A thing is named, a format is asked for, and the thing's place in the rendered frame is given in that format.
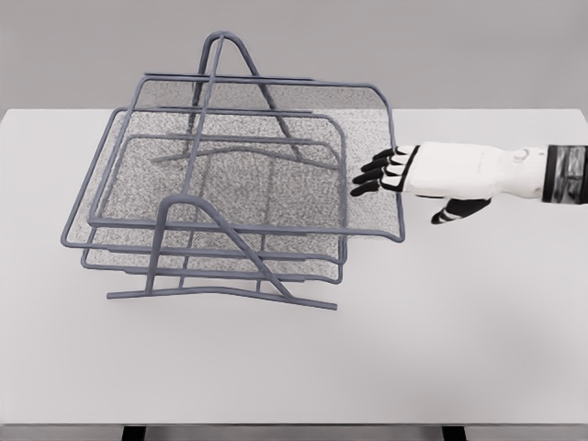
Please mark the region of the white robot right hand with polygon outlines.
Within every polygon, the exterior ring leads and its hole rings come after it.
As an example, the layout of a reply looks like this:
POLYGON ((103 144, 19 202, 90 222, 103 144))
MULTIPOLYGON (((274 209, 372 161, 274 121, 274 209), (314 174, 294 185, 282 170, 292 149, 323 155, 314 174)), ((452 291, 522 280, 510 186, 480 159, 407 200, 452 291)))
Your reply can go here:
POLYGON ((350 195, 381 189, 419 198, 444 199, 434 225, 465 219, 486 208, 499 192, 502 151, 470 143, 398 145, 373 156, 354 177, 350 195))

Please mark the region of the large grey mesh file tray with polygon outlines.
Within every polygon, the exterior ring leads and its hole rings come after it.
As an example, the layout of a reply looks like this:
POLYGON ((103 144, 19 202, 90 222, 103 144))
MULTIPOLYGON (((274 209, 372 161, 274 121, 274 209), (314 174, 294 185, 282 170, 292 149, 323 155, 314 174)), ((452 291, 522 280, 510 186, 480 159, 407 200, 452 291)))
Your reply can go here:
MULTIPOLYGON (((128 111, 175 108, 200 114, 208 77, 149 75, 143 78, 128 111)), ((343 200, 348 225, 341 234, 403 237, 401 201, 392 193, 350 195, 352 180, 371 153, 391 147, 390 106, 374 85, 300 79, 220 76, 212 88, 209 113, 262 112, 274 116, 311 114, 332 119, 343 134, 343 200)))

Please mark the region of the medium grey mesh file tray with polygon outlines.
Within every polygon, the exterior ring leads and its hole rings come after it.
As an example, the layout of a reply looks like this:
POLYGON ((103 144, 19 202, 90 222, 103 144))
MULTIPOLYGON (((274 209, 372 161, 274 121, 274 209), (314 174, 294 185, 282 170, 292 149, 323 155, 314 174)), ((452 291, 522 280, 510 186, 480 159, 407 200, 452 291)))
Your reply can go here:
POLYGON ((325 116, 120 107, 110 116, 63 228, 92 266, 148 264, 161 202, 160 263, 250 272, 236 233, 277 272, 332 271, 348 225, 344 137, 325 116))

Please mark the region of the small grey mesh file tray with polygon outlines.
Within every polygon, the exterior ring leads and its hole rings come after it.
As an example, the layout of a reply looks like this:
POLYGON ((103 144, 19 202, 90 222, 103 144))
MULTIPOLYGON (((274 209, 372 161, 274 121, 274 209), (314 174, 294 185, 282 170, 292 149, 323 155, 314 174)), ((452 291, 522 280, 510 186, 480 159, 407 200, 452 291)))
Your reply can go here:
MULTIPOLYGON (((157 210, 184 185, 193 142, 180 135, 133 135, 119 148, 96 208, 87 261, 147 270, 157 210)), ((343 161, 325 141, 206 135, 188 193, 206 199, 277 277, 334 281, 345 247, 343 161)), ((158 272, 187 277, 253 277, 257 268, 201 209, 169 210, 158 272)))

